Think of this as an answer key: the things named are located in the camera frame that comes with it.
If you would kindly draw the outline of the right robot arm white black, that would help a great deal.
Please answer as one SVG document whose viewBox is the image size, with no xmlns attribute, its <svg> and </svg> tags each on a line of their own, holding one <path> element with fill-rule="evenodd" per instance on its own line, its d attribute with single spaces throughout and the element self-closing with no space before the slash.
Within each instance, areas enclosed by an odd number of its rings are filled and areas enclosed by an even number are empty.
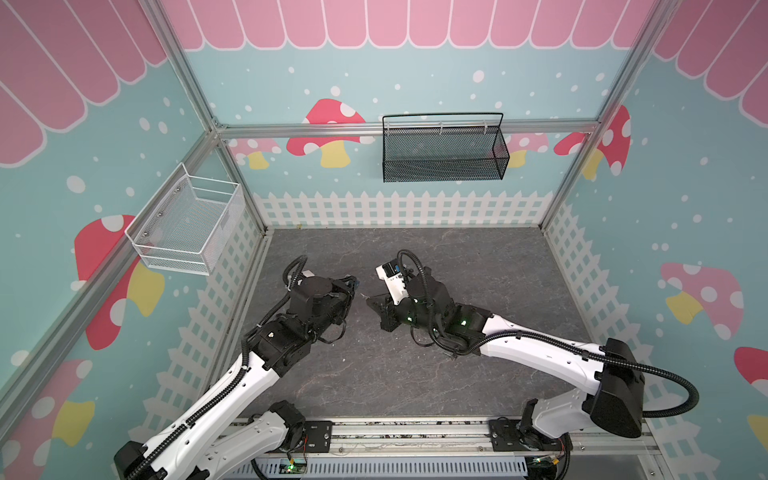
<svg viewBox="0 0 768 480">
<path fill-rule="evenodd" d="M 615 338 L 604 344 L 577 342 L 542 333 L 480 307 L 453 300 L 447 287 L 409 250 L 376 268 L 387 287 L 368 299 L 383 330 L 406 325 L 428 334 L 424 347 L 452 358 L 471 355 L 512 361 L 556 377 L 572 389 L 549 399 L 526 402 L 517 421 L 500 419 L 492 430 L 531 451 L 557 445 L 570 448 L 571 433 L 597 427 L 622 438 L 638 438 L 646 419 L 675 417 L 699 403 L 700 394 L 684 377 L 636 361 L 630 347 Z M 673 382 L 687 397 L 658 410 L 644 406 L 647 377 Z"/>
</svg>

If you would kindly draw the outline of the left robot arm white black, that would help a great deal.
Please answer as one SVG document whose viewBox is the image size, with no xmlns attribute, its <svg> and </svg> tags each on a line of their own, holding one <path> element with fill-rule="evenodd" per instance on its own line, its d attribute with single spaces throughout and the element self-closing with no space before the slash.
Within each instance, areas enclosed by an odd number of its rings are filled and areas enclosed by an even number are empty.
<svg viewBox="0 0 768 480">
<path fill-rule="evenodd" d="M 323 342 L 332 325 L 345 326 L 359 282 L 304 271 L 307 258 L 282 273 L 285 295 L 243 335 L 240 354 L 187 411 L 145 442 L 129 441 L 114 456 L 121 479 L 222 479 L 264 453 L 291 454 L 306 437 L 306 418 L 290 402 L 274 403 L 232 434 L 225 431 L 257 397 Z"/>
</svg>

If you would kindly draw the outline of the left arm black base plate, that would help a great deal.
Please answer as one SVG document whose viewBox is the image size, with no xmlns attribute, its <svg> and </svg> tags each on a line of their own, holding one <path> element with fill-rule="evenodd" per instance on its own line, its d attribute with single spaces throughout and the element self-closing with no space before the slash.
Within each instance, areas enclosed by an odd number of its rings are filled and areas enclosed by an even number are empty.
<svg viewBox="0 0 768 480">
<path fill-rule="evenodd" d="M 306 421 L 303 450 L 307 453 L 329 453 L 333 425 L 332 421 Z"/>
</svg>

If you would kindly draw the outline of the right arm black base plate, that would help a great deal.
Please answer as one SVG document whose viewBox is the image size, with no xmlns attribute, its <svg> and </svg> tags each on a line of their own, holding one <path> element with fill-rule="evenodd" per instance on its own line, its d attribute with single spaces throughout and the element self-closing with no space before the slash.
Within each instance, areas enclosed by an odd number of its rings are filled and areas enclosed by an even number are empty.
<svg viewBox="0 0 768 480">
<path fill-rule="evenodd" d="M 573 449 L 566 434 L 554 439 L 538 433 L 535 429 L 519 426 L 518 419 L 498 417 L 488 421 L 489 436 L 494 452 L 554 452 L 570 453 Z"/>
</svg>

